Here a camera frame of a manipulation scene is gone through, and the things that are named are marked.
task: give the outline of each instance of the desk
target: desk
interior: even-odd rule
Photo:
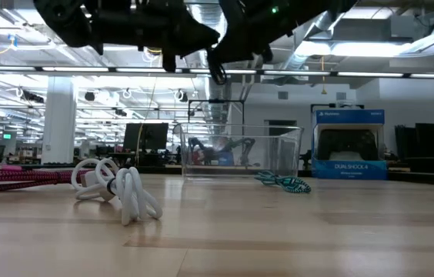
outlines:
[[[122,226],[71,185],[0,192],[0,276],[434,276],[433,185],[141,177],[159,221]]]

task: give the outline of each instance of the computer monitor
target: computer monitor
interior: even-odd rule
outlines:
[[[3,154],[5,152],[5,146],[4,145],[0,145],[0,155],[3,157]]]
[[[136,150],[137,141],[140,139],[140,149],[165,149],[168,139],[168,123],[152,124],[127,124],[125,130],[124,149]]]
[[[115,148],[112,146],[96,146],[95,154],[96,155],[108,155],[115,151]]]

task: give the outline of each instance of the blue box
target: blue box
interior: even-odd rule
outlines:
[[[385,180],[384,124],[384,110],[314,111],[313,176],[320,179]]]

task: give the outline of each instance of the wall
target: wall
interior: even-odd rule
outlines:
[[[346,92],[347,99],[355,99],[356,91],[350,89],[349,85],[330,84],[325,85],[327,94],[322,94],[323,85],[276,85],[256,84],[252,87],[249,97],[246,100],[246,108],[253,105],[280,105],[295,107],[297,105],[310,105],[312,103],[335,103],[337,92]],[[238,91],[233,91],[233,97],[238,97]],[[288,92],[289,99],[280,100],[278,92]]]
[[[282,107],[270,105],[246,105],[245,120],[247,125],[264,125],[265,120],[294,120],[297,126],[303,127],[301,141],[301,153],[311,149],[311,115],[309,105],[297,105],[296,107]],[[264,128],[247,128],[246,135],[268,135]],[[251,154],[250,162],[262,161],[265,156],[266,145],[263,140],[258,140]]]
[[[396,152],[396,125],[434,123],[434,80],[379,79],[356,92],[366,108],[386,111],[385,143]]]

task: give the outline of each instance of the red braided cable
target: red braided cable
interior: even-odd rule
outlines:
[[[80,176],[89,170],[79,171],[77,182],[80,182]],[[12,184],[0,184],[0,192],[10,189],[24,189],[39,185],[56,185],[70,183],[72,171],[45,172],[45,171],[0,171],[0,182],[17,182]]]

